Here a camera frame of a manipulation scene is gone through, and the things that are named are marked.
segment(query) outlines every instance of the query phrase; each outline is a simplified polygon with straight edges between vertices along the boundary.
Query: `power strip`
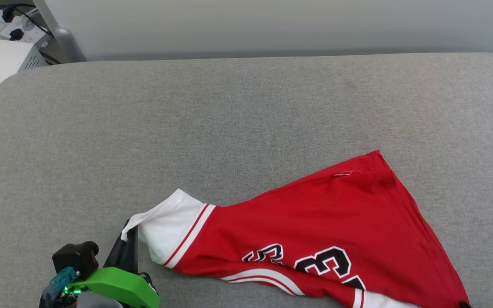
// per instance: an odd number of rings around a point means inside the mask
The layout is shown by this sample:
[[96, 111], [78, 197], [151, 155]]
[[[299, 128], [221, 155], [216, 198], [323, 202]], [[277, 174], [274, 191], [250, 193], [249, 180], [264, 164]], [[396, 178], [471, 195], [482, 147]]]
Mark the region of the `power strip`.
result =
[[11, 32], [17, 29], [22, 31], [23, 36], [21, 39], [16, 39], [16, 41], [35, 44], [37, 49], [47, 47], [51, 39], [50, 35], [41, 31], [25, 16], [14, 16], [10, 23], [6, 23], [3, 19], [3, 11], [0, 10], [0, 39], [10, 40]]

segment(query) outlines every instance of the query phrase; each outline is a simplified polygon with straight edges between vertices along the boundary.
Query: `red stripe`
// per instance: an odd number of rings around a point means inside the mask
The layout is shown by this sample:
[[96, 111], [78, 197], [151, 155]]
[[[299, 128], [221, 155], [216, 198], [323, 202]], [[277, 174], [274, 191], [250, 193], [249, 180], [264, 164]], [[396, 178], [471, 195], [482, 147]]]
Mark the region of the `red stripe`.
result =
[[294, 291], [292, 291], [289, 287], [287, 287], [284, 283], [278, 281], [277, 279], [273, 278], [273, 277], [269, 277], [268, 275], [249, 275], [247, 277], [240, 277], [240, 278], [235, 278], [235, 279], [231, 279], [231, 280], [227, 280], [227, 282], [231, 282], [231, 281], [235, 281], [235, 280], [239, 280], [239, 279], [245, 279], [245, 278], [266, 278], [266, 279], [269, 279], [269, 280], [272, 280], [276, 283], [278, 283], [279, 285], [283, 286], [285, 289], [287, 289], [288, 291], [290, 291], [290, 293], [292, 294], [295, 294], [297, 296], [296, 293], [294, 293]]
[[172, 260], [174, 255], [178, 252], [178, 250], [180, 250], [180, 248], [182, 247], [182, 245], [184, 244], [184, 242], [186, 241], [188, 236], [190, 236], [191, 232], [194, 230], [195, 226], [197, 225], [197, 222], [199, 222], [199, 219], [201, 218], [201, 216], [203, 216], [203, 213], [207, 209], [207, 206], [208, 206], [208, 203], [205, 204], [205, 207], [203, 208], [203, 210], [201, 211], [199, 216], [197, 216], [197, 220], [195, 220], [195, 222], [193, 223], [193, 226], [191, 226], [190, 231], [186, 234], [186, 236], [184, 237], [184, 239], [182, 240], [180, 245], [178, 245], [178, 248], [176, 248], [176, 250], [174, 250], [174, 253], [172, 253], [172, 255], [170, 255], [169, 259], [163, 264], [163, 266], [166, 266]]

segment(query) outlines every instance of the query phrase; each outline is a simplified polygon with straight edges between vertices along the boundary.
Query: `gray cushion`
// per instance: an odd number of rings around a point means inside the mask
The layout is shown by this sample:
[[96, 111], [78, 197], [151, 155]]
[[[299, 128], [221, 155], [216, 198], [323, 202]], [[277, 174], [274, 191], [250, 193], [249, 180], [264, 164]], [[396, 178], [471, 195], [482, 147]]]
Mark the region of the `gray cushion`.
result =
[[[0, 85], [0, 307], [36, 306], [51, 255], [181, 188], [229, 205], [381, 149], [475, 308], [493, 307], [493, 54], [90, 62]], [[163, 308], [336, 307], [149, 261]]]

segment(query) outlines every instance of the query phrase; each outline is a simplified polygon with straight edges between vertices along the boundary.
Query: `red basketball jersey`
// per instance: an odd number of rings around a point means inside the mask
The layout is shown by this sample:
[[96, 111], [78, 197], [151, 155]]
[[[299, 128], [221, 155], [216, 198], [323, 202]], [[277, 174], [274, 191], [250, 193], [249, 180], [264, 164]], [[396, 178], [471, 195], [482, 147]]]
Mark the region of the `red basketball jersey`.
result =
[[379, 151], [229, 207], [177, 190], [134, 215], [152, 260], [185, 275], [331, 296], [348, 308], [457, 308], [467, 294]]

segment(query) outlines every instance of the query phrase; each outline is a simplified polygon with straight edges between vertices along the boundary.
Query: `printed number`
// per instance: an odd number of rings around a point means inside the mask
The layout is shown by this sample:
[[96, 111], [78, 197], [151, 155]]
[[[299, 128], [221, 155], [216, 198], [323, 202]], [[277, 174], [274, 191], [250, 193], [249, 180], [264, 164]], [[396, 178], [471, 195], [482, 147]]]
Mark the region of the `printed number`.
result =
[[[335, 266], [330, 268], [328, 266], [329, 261], [334, 261]], [[345, 250], [340, 247], [332, 246], [315, 253], [315, 255], [310, 255], [297, 260], [296, 263], [294, 263], [294, 268], [303, 272], [307, 272], [308, 269], [315, 268], [318, 275], [323, 275], [330, 271], [334, 271], [338, 278], [342, 279], [348, 277], [350, 274], [351, 261], [349, 260]], [[342, 283], [344, 285], [349, 285], [350, 287], [366, 290], [364, 283], [358, 275], [345, 279]]]
[[[282, 265], [284, 250], [281, 244], [271, 244], [257, 251], [251, 251], [243, 257], [245, 262], [262, 262], [266, 258], [270, 258], [271, 263]], [[333, 267], [329, 266], [330, 261], [334, 263]], [[301, 258], [294, 263], [294, 269], [298, 271], [308, 272], [309, 269], [315, 269], [318, 275], [326, 274], [333, 271], [340, 282], [344, 285], [349, 285], [357, 289], [366, 290], [364, 283], [358, 275], [350, 276], [351, 261], [345, 250], [340, 247], [332, 246], [321, 250], [314, 255]]]
[[270, 257], [271, 263], [282, 265], [282, 262], [279, 261], [282, 259], [282, 245], [281, 244], [271, 244], [262, 249], [258, 249], [256, 253], [254, 251], [249, 252], [247, 255], [243, 257], [243, 261], [245, 262], [262, 262], [266, 259], [266, 257]]

